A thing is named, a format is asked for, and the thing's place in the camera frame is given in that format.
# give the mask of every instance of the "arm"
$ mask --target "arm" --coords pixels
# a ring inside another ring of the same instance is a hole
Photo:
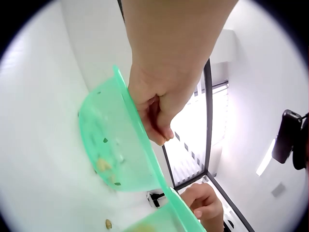
[[[173,138],[171,120],[194,92],[236,2],[122,1],[133,60],[129,92],[157,144]]]

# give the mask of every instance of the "food scrap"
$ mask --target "food scrap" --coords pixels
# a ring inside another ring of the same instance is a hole
[[[99,158],[97,160],[96,166],[100,172],[104,172],[105,170],[109,170],[112,168],[111,165],[102,158]]]
[[[111,229],[112,228],[112,223],[111,223],[110,220],[106,219],[105,224],[106,224],[106,228],[107,229]]]

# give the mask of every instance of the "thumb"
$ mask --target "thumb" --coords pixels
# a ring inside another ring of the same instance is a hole
[[[167,139],[172,139],[174,133],[171,129],[171,121],[181,110],[175,109],[177,102],[173,101],[170,94],[160,96],[160,111],[157,116],[157,127],[160,133]]]
[[[219,214],[218,207],[215,203],[212,203],[208,206],[203,206],[194,210],[194,215],[197,219],[212,219]]]

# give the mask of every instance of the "ceiling light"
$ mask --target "ceiling light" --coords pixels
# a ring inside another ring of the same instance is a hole
[[[268,151],[264,157],[264,159],[262,160],[262,163],[260,164],[259,168],[257,169],[256,173],[260,176],[264,170],[266,169],[267,165],[269,164],[270,160],[271,160],[271,153],[273,151],[273,147],[275,145],[276,139],[273,139],[273,141],[271,142]]]

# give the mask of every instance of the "white wall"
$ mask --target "white wall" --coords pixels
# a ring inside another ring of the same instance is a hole
[[[271,160],[256,170],[276,136],[282,112],[308,112],[308,69],[288,36],[261,8],[240,0],[225,28],[236,34],[229,70],[229,113],[217,180],[256,232],[291,231],[308,206],[305,170]],[[282,182],[286,191],[274,198]]]
[[[102,232],[107,218],[117,230],[153,211],[145,193],[114,193],[95,174],[78,128],[87,94],[53,2],[0,67],[0,201],[12,231]]]
[[[61,0],[70,42],[91,91],[117,65],[129,83],[132,52],[117,1]]]

